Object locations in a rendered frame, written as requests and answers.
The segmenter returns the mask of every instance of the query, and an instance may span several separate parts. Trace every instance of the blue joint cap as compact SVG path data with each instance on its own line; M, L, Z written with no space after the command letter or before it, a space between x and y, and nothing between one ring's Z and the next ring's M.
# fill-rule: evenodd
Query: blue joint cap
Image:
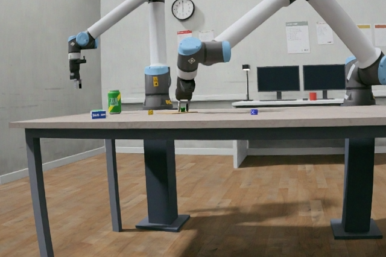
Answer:
M89 43L89 41L90 37L87 32L80 32L77 34L77 43L79 46L84 47Z
M346 59L346 62L345 64L347 65L348 63L350 63L352 60L356 60L356 57L355 56L350 56Z
M223 59L224 59L224 62L230 61L230 56L231 56L230 50L231 50L230 43L228 41L223 41Z
M383 56L379 62L378 80L382 85L386 85L386 56Z
M179 44L179 54L182 56L193 55L201 50L203 44L200 40L194 37L182 39Z
M145 67L145 75L157 76L157 75L166 74L168 72L169 72L168 66L146 66Z

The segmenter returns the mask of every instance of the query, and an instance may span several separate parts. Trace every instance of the poster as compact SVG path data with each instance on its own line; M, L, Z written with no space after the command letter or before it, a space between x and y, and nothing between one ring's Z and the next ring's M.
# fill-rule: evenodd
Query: poster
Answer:
M198 32L198 38L201 42L210 42L213 41L215 38L215 32L214 30L210 31L199 31Z
M386 46L386 24L375 24L375 45Z
M192 31L191 30L178 31L177 32L177 44L178 44L178 46L180 45L181 40L185 39L187 37L192 37Z
M373 34L372 34L372 26L370 24L358 24L358 28L362 31L362 33L370 40L371 44L373 43Z
M318 37L318 45L334 44L334 34L332 28L326 22L316 23L316 34Z
M285 26L288 53L309 53L308 22L287 22Z

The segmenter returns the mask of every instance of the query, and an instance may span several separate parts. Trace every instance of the wooden floor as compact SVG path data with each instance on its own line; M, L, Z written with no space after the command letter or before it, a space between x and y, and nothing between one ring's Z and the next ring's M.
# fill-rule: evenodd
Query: wooden floor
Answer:
M147 215L144 160L119 154L124 231L112 232L105 156L44 173L56 257L386 256L386 155L376 155L372 218L382 240L334 240L343 156L177 156L179 233L135 229ZM39 256L28 178L0 186L0 256Z

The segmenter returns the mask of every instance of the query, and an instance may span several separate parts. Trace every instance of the green soda can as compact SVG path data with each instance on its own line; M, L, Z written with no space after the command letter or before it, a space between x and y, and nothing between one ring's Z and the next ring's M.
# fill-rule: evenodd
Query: green soda can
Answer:
M122 112L121 93L119 90L109 90L109 113L119 114Z

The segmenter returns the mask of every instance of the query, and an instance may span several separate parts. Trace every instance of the desk leg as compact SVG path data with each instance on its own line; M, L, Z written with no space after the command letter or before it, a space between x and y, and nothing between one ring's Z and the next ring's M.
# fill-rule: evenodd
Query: desk leg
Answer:
M114 232L122 232L121 206L119 205L118 172L116 169L115 139L105 139L107 180L109 183L111 221Z
M335 239L381 239L370 219L374 177L373 138L346 139L342 219L331 219Z
M49 231L48 211L46 204L46 193L44 190L42 153L40 151L40 139L33 138L25 132L27 143L28 173L30 175L30 186L32 206L34 209L37 242L41 257L53 257L51 232Z
M177 209L174 141L144 140L148 216L138 229L178 232L189 215Z

